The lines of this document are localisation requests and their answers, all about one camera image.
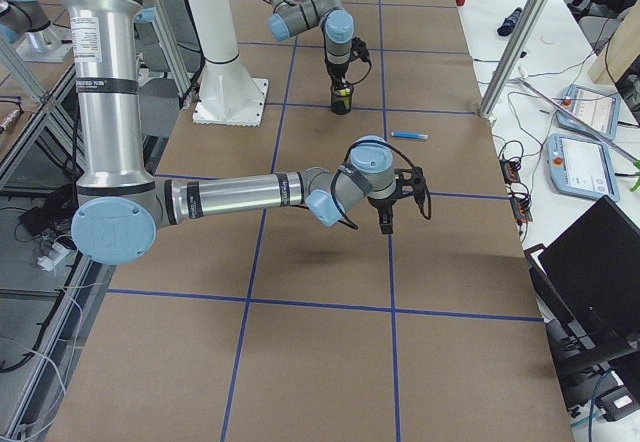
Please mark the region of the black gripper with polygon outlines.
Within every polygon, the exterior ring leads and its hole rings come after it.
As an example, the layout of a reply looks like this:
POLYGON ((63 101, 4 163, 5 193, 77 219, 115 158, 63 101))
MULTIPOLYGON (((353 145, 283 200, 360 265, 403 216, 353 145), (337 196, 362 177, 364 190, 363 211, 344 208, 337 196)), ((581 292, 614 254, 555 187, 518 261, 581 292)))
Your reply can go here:
POLYGON ((369 204, 377 210, 381 233, 393 234, 393 206, 396 203, 394 198, 375 199, 368 198, 369 204))
POLYGON ((346 77, 349 68, 348 62, 336 64, 326 60, 325 66, 332 86, 347 86, 349 84, 346 77))

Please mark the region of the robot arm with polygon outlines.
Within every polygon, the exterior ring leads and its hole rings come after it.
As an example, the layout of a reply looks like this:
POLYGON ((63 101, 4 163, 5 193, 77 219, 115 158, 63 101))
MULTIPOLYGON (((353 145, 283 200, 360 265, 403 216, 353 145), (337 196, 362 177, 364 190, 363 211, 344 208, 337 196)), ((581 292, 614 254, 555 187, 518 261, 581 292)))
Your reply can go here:
POLYGON ((336 91, 349 90, 346 74, 352 53, 355 23, 341 0, 268 0, 272 36, 284 41, 316 27, 324 37, 325 66, 336 91))
MULTIPOLYGON (((209 215, 306 205, 325 226, 360 201, 378 207, 380 226, 400 190, 393 154, 377 136, 365 136, 347 149, 335 172, 302 172, 214 180, 157 180, 145 168, 142 135, 169 137, 180 105, 159 95, 140 109, 139 65, 134 20, 160 20, 152 0, 60 0, 69 12, 76 68, 76 92, 84 142, 84 174, 76 182, 79 207, 71 223, 76 247, 99 263, 121 265, 139 259, 159 229, 209 215)), ((368 62, 354 37, 354 20, 341 0, 266 0, 275 40, 320 27, 331 78, 331 111, 347 114, 353 85, 346 79, 351 61, 368 62)), ((189 0, 204 59, 194 122, 258 126, 267 79, 252 78, 239 58, 229 0, 189 0)))

